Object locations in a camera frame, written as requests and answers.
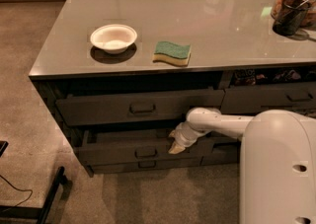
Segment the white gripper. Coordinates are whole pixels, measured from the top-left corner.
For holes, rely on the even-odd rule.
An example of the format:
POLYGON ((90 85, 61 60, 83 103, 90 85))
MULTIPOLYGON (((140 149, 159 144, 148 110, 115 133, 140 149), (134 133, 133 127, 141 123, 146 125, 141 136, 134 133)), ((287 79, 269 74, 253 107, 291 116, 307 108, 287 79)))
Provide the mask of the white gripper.
POLYGON ((181 122, 175 130, 169 133, 168 137, 175 138, 170 149, 169 154, 176 155, 186 150, 185 147, 191 147, 197 140, 206 135, 205 131, 198 131, 193 129, 188 122, 181 122))

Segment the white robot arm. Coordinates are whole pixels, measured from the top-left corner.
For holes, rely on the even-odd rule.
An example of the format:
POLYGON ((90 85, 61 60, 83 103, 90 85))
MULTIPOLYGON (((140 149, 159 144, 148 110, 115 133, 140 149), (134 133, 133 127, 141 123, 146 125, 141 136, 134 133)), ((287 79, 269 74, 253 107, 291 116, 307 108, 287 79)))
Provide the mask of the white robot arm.
POLYGON ((171 131, 169 152, 181 153, 212 131, 241 141, 240 224, 316 224, 315 118, 194 108, 171 131))

